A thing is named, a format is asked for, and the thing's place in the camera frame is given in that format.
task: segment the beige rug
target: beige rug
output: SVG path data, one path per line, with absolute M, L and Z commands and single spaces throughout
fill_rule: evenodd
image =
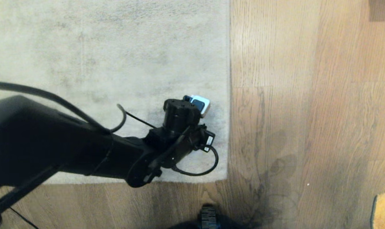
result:
M 120 122 L 117 103 L 159 126 L 166 99 L 181 99 L 185 94 L 207 97 L 212 104 L 203 122 L 217 135 L 218 167 L 203 177 L 164 170 L 156 181 L 212 182 L 227 176 L 227 1 L 0 0 L 0 81 L 56 93 L 107 128 Z M 0 98 L 12 94 L 0 92 Z M 49 101 L 34 99 L 66 112 Z M 128 118 L 117 134 L 144 137 L 148 130 Z M 205 171 L 213 157 L 193 152 L 179 168 Z M 58 173 L 47 181 L 104 182 L 122 180 Z

